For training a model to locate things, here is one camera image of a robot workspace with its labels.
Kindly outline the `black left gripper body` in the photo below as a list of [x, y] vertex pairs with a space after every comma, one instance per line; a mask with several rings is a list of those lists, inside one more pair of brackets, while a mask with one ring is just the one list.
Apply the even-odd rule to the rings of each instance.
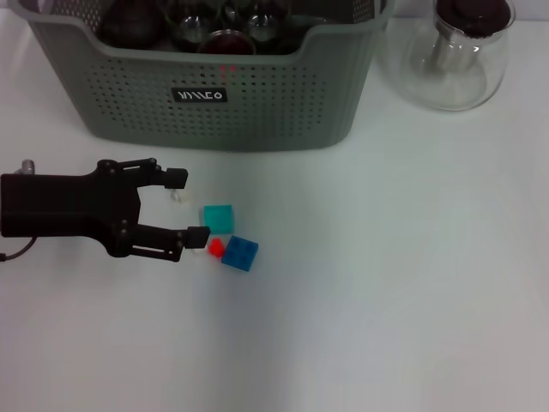
[[107, 253], [132, 253], [131, 232], [141, 202], [136, 171], [99, 161], [85, 175], [5, 173], [1, 176], [1, 235], [5, 238], [87, 237]]

